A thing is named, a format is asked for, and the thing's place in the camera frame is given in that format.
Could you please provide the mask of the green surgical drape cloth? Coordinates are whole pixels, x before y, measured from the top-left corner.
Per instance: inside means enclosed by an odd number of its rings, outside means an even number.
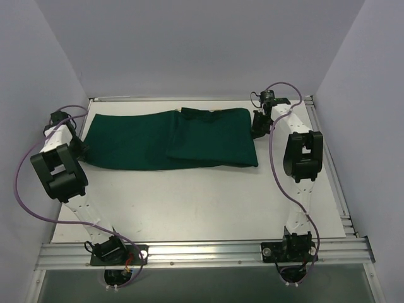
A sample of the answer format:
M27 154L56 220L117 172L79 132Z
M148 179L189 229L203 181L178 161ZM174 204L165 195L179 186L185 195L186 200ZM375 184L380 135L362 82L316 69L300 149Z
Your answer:
M85 162L110 170L257 167L247 109L183 107L141 116L97 114L85 138Z

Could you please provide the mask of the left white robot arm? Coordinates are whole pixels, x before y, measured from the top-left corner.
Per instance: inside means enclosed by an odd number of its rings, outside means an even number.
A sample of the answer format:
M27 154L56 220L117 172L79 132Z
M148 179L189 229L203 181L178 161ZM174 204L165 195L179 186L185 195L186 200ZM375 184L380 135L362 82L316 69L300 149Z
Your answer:
M119 237L110 233L114 231L112 225L86 192L88 179L79 163L84 159L86 146L70 118L62 110L50 115L44 128L44 146L30 157L30 162L49 197L66 205L84 223L90 235L85 249L101 262L121 264L128 256L128 249Z

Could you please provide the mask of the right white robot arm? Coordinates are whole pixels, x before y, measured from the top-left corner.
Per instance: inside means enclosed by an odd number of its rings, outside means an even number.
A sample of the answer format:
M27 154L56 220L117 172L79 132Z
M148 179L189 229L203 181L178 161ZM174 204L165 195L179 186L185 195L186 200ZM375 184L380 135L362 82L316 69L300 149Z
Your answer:
M290 205L285 234L291 238L281 243L280 252L293 261L303 253L299 240L311 236L307 214L314 184L323 168L323 135L304 124L287 98L269 97L260 103L261 108L253 111L252 137L272 136L271 170Z

